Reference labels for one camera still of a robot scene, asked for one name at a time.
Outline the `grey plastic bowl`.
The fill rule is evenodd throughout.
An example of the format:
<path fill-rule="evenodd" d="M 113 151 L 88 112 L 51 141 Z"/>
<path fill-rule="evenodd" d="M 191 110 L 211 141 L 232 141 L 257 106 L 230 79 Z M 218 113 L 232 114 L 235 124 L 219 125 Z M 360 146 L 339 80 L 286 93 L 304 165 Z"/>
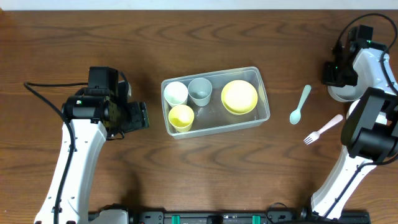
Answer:
<path fill-rule="evenodd" d="M 328 86 L 330 96 L 339 102 L 356 101 L 362 97 L 364 90 L 359 86 L 345 85 L 344 87 Z"/>

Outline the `yellow plastic cup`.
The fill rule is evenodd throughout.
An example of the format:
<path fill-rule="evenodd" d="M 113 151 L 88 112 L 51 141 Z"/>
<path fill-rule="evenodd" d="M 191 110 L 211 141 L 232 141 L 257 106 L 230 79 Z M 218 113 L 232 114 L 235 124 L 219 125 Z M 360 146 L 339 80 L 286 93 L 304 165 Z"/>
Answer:
<path fill-rule="evenodd" d="M 171 125 L 180 133 L 188 132 L 193 124 L 195 114 L 187 105 L 174 106 L 168 115 Z"/>

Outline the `cream plastic cup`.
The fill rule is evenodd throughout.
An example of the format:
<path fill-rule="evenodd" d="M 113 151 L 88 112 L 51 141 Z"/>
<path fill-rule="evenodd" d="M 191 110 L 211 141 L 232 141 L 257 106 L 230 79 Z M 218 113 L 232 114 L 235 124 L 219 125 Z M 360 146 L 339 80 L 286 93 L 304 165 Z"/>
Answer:
<path fill-rule="evenodd" d="M 165 87 L 164 98 L 171 107 L 186 105 L 188 100 L 188 88 L 181 82 L 169 83 Z"/>

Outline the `grey plastic cup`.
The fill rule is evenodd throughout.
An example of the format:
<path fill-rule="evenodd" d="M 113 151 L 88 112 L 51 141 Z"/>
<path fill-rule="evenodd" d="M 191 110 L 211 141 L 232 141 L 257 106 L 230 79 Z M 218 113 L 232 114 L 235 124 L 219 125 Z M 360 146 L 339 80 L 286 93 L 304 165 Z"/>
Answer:
<path fill-rule="evenodd" d="M 211 99 L 212 84 L 206 78 L 195 78 L 188 85 L 188 94 L 197 106 L 206 106 Z"/>

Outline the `yellow plastic bowl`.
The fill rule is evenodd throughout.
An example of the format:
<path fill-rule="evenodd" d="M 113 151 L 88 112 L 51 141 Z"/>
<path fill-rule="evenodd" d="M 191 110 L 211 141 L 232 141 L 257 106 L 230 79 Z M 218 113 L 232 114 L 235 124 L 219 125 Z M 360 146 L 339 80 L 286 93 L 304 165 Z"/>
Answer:
<path fill-rule="evenodd" d="M 234 80 L 223 87 L 221 102 L 229 113 L 244 115 L 256 107 L 258 94 L 254 86 L 249 82 Z"/>

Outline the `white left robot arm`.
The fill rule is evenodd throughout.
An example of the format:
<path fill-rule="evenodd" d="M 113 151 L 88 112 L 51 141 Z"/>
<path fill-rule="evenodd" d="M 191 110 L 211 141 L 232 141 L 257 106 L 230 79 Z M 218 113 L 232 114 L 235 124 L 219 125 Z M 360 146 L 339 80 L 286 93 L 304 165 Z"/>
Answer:
<path fill-rule="evenodd" d="M 132 223 L 128 209 L 116 204 L 94 217 L 89 214 L 90 191 L 104 143 L 118 134 L 149 127 L 145 103 L 130 102 L 131 95 L 123 72 L 90 67 L 88 81 L 61 109 L 54 109 L 63 121 L 62 145 L 35 223 Z"/>

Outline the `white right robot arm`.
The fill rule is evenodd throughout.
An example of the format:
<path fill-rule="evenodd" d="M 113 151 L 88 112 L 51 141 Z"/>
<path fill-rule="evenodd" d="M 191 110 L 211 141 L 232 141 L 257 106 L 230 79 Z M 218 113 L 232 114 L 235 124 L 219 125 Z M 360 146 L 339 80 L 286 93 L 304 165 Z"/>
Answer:
<path fill-rule="evenodd" d="M 397 82 L 389 49 L 373 41 L 373 28 L 355 26 L 345 44 L 337 41 L 322 83 L 337 100 L 350 102 L 341 132 L 338 162 L 311 197 L 312 215 L 337 220 L 362 179 L 397 158 Z"/>

